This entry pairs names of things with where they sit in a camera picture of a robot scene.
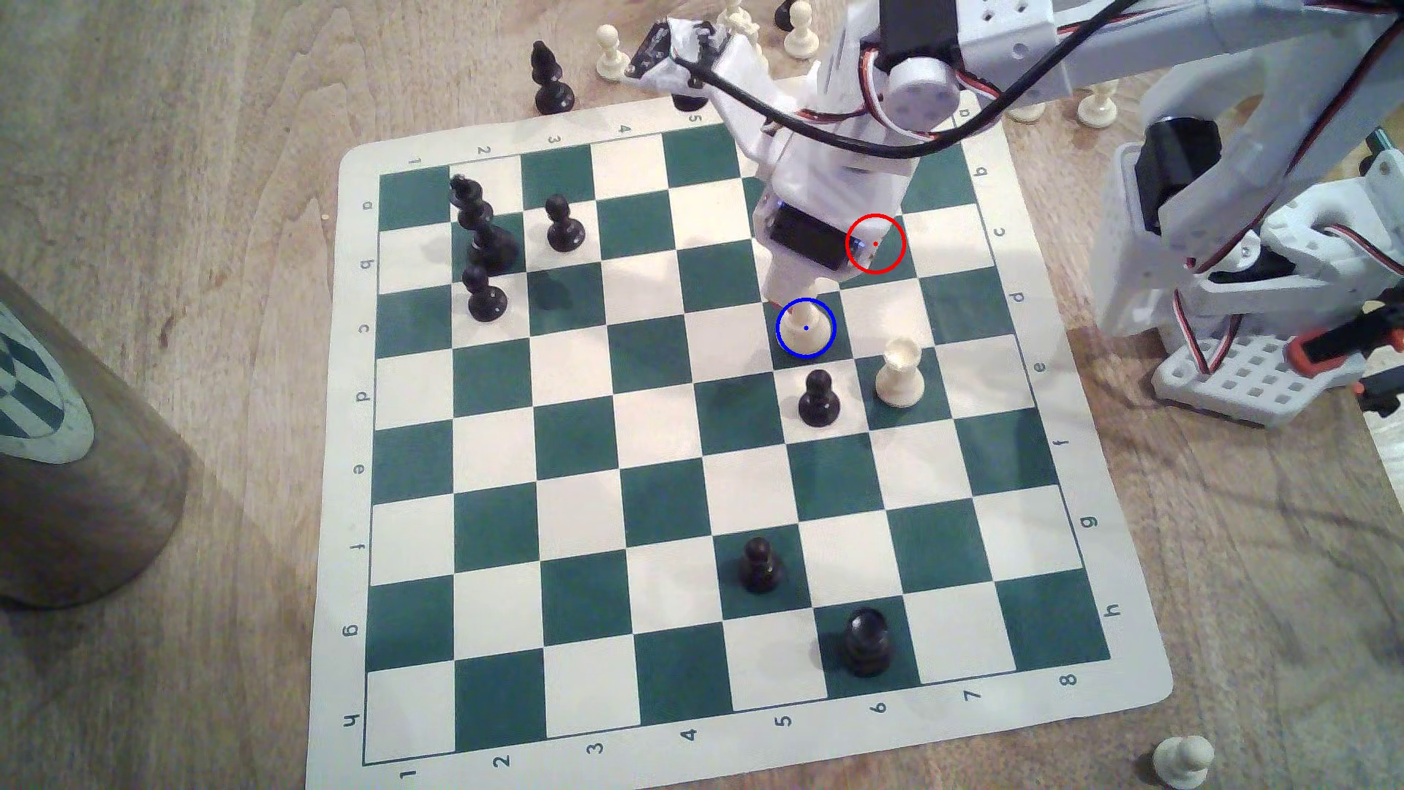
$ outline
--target chess piece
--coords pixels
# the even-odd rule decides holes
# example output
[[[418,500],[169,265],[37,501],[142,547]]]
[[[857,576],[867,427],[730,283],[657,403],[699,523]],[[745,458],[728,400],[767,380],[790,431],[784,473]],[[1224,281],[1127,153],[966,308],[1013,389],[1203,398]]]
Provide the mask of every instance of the chess piece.
[[[883,365],[873,386],[878,399],[897,410],[906,410],[921,401],[927,379],[917,366],[921,363],[921,347],[917,341],[911,337],[893,337],[883,348],[882,358]]]
[[[578,219],[570,217],[570,203],[566,195],[550,195],[546,198],[546,216],[550,217],[550,227],[546,229],[546,241],[557,253],[569,253],[585,241],[585,226]]]
[[[804,376],[804,393],[799,397],[799,420],[810,428],[826,428],[838,420],[838,393],[828,370],[816,368]]]
[[[463,268],[463,286],[468,288],[468,312],[475,319],[487,323],[507,312],[507,293],[497,285],[489,285],[487,269],[476,262]]]
[[[1077,102],[1077,119],[1084,126],[1105,129],[1116,121],[1116,102],[1112,101],[1112,94],[1116,93],[1118,81],[1094,84],[1091,95],[1085,95],[1082,101]]]
[[[781,319],[781,338],[785,347],[802,355],[817,354],[828,344],[834,334],[834,326],[828,321],[828,313],[810,300],[800,300],[790,304]]]
[[[622,80],[623,69],[629,65],[629,56],[619,51],[619,31],[614,25],[600,25],[595,29],[595,41],[604,49],[600,59],[595,60],[595,72],[609,81]]]
[[[1161,782],[1175,790],[1192,790],[1209,777],[1209,763],[1214,761],[1214,748],[1199,735],[1188,738],[1165,738],[1151,755],[1151,768]]]
[[[536,111],[542,115],[566,112],[576,107],[576,91],[560,81],[560,63],[556,53],[538,41],[531,49],[531,80],[541,86],[536,91]]]
[[[785,34],[785,53],[796,60],[809,60],[819,52],[819,35],[809,27],[813,18],[814,10],[806,0],[797,0],[790,7],[790,21],[795,24],[795,29]]]
[[[771,542],[755,536],[746,542],[741,557],[741,587],[753,594],[768,594],[781,584],[781,560]]]
[[[882,612],[862,608],[848,616],[842,640],[844,667],[859,678],[882,675],[892,664],[892,637]]]

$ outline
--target white square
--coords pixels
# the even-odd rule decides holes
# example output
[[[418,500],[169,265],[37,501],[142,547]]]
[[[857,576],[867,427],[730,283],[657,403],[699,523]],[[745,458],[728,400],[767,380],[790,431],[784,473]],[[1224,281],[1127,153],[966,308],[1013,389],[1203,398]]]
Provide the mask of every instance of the white square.
[[[632,546],[628,563],[635,634],[722,620],[710,537]]]
[[[612,389],[609,334],[604,326],[552,331],[531,338],[532,404],[549,407],[601,399]]]
[[[872,432],[873,463],[886,508],[911,508],[970,497],[955,421]]]
[[[538,481],[536,535],[542,560],[623,549],[619,470]]]
[[[868,431],[868,413],[863,410],[863,391],[858,383],[858,365],[854,359],[824,362],[838,393],[838,420],[826,428],[810,428],[799,417],[799,400],[804,394],[804,379],[813,366],[792,366],[775,370],[775,397],[781,406],[781,429],[785,443],[831,439]]]
[[[601,274],[608,323],[682,313],[677,250],[611,258],[601,265]]]
[[[546,735],[639,724],[633,636],[548,645]]]
[[[453,658],[536,650],[543,644],[541,563],[453,575]]]
[[[702,247],[751,237],[746,191],[740,178],[668,189],[673,241],[677,248]]]
[[[534,480],[536,422],[529,407],[453,421],[455,493]]]
[[[531,334],[531,313],[526,310],[526,274],[500,274],[491,283],[507,295],[507,312],[497,320],[480,321],[468,312],[468,288],[455,285],[451,296],[453,313],[453,347],[484,345],[503,340],[521,340]]]
[[[1015,669],[994,582],[911,594],[903,603],[922,683]]]
[[[590,146],[595,199],[642,195],[668,188],[663,136],[597,142]]]
[[[682,316],[688,327],[692,380],[734,377],[771,369],[765,310],[760,302],[734,304]]]
[[[375,361],[375,428],[453,418],[453,351],[424,351]]]
[[[483,199],[493,205],[494,215],[517,213],[522,209],[522,159],[519,156],[465,161],[448,168],[451,178],[459,173],[483,185]],[[444,201],[448,206],[448,184],[444,185]],[[458,215],[458,209],[453,209],[453,215]]]
[[[585,240],[569,253],[557,253],[546,240],[546,232],[550,229],[546,209],[532,208],[522,215],[522,253],[526,255],[526,271],[600,260],[600,217],[595,215],[595,201],[583,199],[570,203],[570,216],[585,226]]]
[[[901,595],[887,514],[802,522],[799,540],[814,606]]]
[[[1014,334],[936,345],[951,417],[974,418],[1033,407]]]
[[[646,467],[702,455],[698,403],[691,383],[615,394],[619,467]]]
[[[911,337],[922,348],[932,345],[920,279],[876,282],[845,288],[841,293],[854,358],[879,355],[889,340],[900,335]]]
[[[371,512],[371,584],[453,573],[453,497],[376,505]]]
[[[901,220],[918,276],[994,265],[980,208],[973,202],[904,213]]]
[[[1082,567],[1056,486],[976,497],[974,514],[995,581]]]
[[[452,752],[453,721],[452,661],[365,676],[368,762]]]
[[[722,633],[734,710],[828,696],[812,610],[726,620]]]
[[[793,525],[795,488],[782,445],[702,457],[712,535]]]
[[[448,187],[444,187],[448,199]],[[448,222],[380,232],[380,292],[448,285],[453,253]]]

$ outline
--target black cable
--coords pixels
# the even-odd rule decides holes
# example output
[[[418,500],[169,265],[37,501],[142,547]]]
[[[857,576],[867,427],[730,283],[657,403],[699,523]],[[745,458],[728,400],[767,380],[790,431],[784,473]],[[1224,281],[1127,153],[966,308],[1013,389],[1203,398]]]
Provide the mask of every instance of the black cable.
[[[1112,0],[1101,11],[1092,14],[1091,18],[1078,25],[1078,28],[1071,34],[1068,34],[1067,38],[1057,42],[1057,45],[1053,46],[1053,49],[1049,49],[1047,53],[1039,59],[1038,63],[1033,63],[1033,66],[1031,66],[1029,70],[1024,72],[1024,74],[1019,76],[1019,79],[1014,80],[1014,83],[1009,84],[1009,87],[1005,88],[1004,93],[998,95],[998,98],[995,98],[990,104],[986,104],[984,108],[976,112],[973,118],[970,118],[965,123],[960,123],[955,129],[946,132],[934,132],[935,136],[932,138],[931,142],[922,142],[915,145],[875,143],[858,138],[835,135],[834,132],[826,129],[816,129],[814,126],[810,126],[800,118],[796,118],[789,112],[782,112],[781,109],[776,109],[775,107],[771,107],[769,104],[751,95],[737,84],[731,83],[726,77],[713,72],[709,66],[703,66],[702,63],[696,63],[692,60],[685,60],[677,55],[674,55],[673,59],[680,66],[687,69],[694,77],[705,81],[706,84],[737,100],[743,105],[761,114],[762,116],[765,116],[767,121],[772,123],[779,123],[781,126],[785,126],[786,129],[795,132],[796,135],[809,138],[814,142],[821,142],[833,147],[849,150],[852,153],[876,156],[879,159],[915,159],[918,156],[927,156],[931,153],[936,153],[938,150],[945,150],[952,145],[983,129],[987,123],[995,121],[1000,112],[1004,112],[1005,108],[1018,101],[1018,98],[1024,95],[1025,91],[1038,84],[1039,80],[1042,80],[1049,72],[1053,70],[1053,66],[1057,66],[1064,58],[1068,56],[1068,53],[1071,53],[1074,49],[1077,49],[1078,45],[1087,41],[1088,36],[1091,36],[1098,29],[1104,28],[1113,20],[1113,17],[1116,17],[1126,8],[1130,8],[1139,1],[1140,0]]]

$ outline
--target blue circle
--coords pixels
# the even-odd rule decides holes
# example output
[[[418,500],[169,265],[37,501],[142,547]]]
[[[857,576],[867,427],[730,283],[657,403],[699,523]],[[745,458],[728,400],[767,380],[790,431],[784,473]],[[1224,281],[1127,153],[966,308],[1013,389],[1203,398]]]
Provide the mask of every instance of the blue circle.
[[[813,354],[800,354],[799,351],[796,351],[796,349],[790,348],[789,345],[786,345],[785,344],[785,338],[781,337],[781,320],[783,320],[785,319],[785,313],[788,313],[789,309],[792,306],[797,304],[799,302],[814,302],[816,304],[820,306],[820,309],[823,309],[826,313],[828,313],[828,327],[833,330],[828,334],[828,342],[824,342],[824,347],[820,348],[820,349],[817,349],[817,351],[814,351]],[[828,304],[826,304],[824,302],[821,302],[819,299],[814,299],[812,296],[800,296],[800,297],[795,299],[793,302],[785,304],[781,309],[781,313],[775,316],[775,338],[779,340],[781,348],[785,348],[786,351],[789,351],[790,354],[793,354],[793,355],[796,355],[796,356],[799,356],[802,359],[813,359],[814,356],[817,356],[817,355],[823,354],[824,351],[827,351],[830,348],[830,345],[834,344],[834,337],[838,337],[838,319],[834,317],[834,310],[828,309]]]

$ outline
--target chessboard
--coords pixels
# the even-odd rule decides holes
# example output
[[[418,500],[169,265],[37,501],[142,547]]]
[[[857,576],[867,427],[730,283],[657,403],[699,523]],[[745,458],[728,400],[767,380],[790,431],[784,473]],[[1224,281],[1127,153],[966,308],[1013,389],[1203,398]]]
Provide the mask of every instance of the chessboard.
[[[490,323],[458,173],[522,247]],[[998,125],[920,163],[894,267],[820,289],[817,358],[760,295],[762,188],[667,98],[347,154],[309,786],[637,789],[1170,693]],[[922,348],[908,410],[873,394],[896,335]],[[823,429],[796,413],[814,368]],[[755,536],[783,564],[762,595]],[[870,678],[838,655],[863,606],[890,629]]]

